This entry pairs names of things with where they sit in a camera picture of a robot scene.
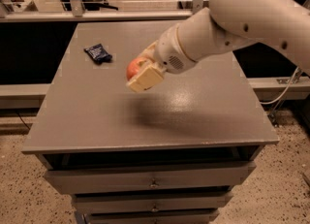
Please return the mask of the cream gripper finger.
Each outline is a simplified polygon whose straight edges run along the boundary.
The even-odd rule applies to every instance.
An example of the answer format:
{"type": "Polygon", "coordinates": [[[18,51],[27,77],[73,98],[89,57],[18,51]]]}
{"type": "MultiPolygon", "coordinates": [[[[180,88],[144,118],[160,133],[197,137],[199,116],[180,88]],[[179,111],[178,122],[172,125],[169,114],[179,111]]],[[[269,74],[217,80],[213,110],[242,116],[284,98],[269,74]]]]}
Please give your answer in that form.
{"type": "Polygon", "coordinates": [[[157,46],[157,42],[153,42],[139,54],[139,57],[155,61],[154,52],[155,52],[156,46],[157,46]]]}
{"type": "Polygon", "coordinates": [[[165,72],[157,62],[145,61],[139,72],[127,81],[127,86],[134,92],[148,90],[163,81],[165,72]]]}

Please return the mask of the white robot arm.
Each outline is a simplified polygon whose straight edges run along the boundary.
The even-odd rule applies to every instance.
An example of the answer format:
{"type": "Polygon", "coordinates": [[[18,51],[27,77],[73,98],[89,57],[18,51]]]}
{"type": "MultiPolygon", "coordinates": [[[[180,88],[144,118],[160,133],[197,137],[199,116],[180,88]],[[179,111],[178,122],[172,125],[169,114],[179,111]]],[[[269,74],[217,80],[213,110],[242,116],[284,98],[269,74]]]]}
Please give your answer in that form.
{"type": "Polygon", "coordinates": [[[209,0],[166,30],[136,61],[127,86],[142,92],[208,56],[262,43],[310,73],[310,14],[294,0],[209,0]]]}

